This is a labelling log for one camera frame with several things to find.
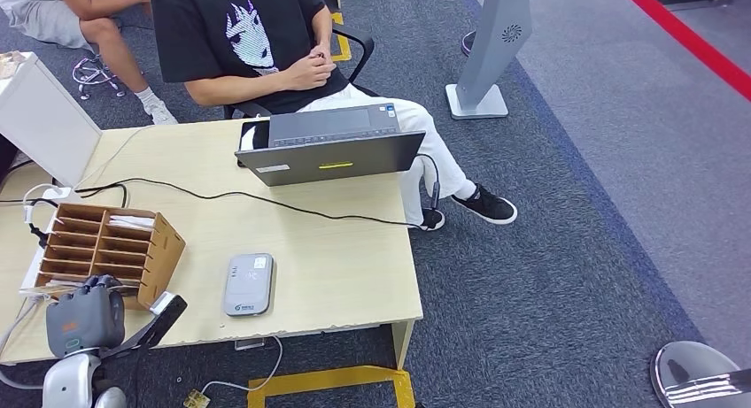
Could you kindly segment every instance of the gray shorts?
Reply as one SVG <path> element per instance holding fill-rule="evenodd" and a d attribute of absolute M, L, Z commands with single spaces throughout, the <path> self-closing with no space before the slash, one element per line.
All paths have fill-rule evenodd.
<path fill-rule="evenodd" d="M 5 14 L 12 28 L 38 41 L 92 50 L 81 33 L 80 19 L 63 0 L 21 1 Z"/>

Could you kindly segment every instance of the graphic print on t-shirt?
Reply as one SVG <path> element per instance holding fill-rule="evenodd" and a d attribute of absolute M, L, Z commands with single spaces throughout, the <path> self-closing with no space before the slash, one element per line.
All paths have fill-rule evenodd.
<path fill-rule="evenodd" d="M 249 65 L 261 76 L 279 72 L 271 54 L 266 29 L 260 21 L 258 10 L 248 1 L 248 10 L 242 6 L 232 4 L 235 18 L 227 14 L 226 36 L 232 44 L 232 50 L 243 63 Z"/>

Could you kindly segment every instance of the laptop lid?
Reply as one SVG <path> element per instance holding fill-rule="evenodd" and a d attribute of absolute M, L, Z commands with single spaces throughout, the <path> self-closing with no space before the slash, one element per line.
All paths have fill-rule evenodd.
<path fill-rule="evenodd" d="M 423 131 L 235 153 L 269 187 L 406 171 Z"/>

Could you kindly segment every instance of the metal stool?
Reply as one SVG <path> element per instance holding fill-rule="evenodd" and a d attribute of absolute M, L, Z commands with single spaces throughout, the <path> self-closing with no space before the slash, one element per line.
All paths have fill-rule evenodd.
<path fill-rule="evenodd" d="M 102 83 L 109 83 L 112 89 L 116 91 L 115 96 L 125 96 L 125 91 L 115 83 L 116 79 L 117 76 L 110 72 L 109 67 L 102 62 L 98 54 L 90 53 L 73 68 L 73 80 L 78 83 L 78 93 L 81 100 L 91 98 L 91 94 L 88 92 L 89 86 Z"/>

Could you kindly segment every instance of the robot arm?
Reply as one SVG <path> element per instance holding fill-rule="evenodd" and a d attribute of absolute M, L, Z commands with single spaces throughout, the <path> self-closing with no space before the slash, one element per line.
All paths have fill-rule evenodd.
<path fill-rule="evenodd" d="M 91 277 L 47 308 L 47 340 L 62 359 L 44 376 L 43 408 L 126 408 L 125 394 L 106 379 L 102 362 L 156 346 L 188 306 L 164 292 L 150 308 L 154 319 L 123 343 L 122 296 L 110 290 L 116 285 L 109 276 Z"/>

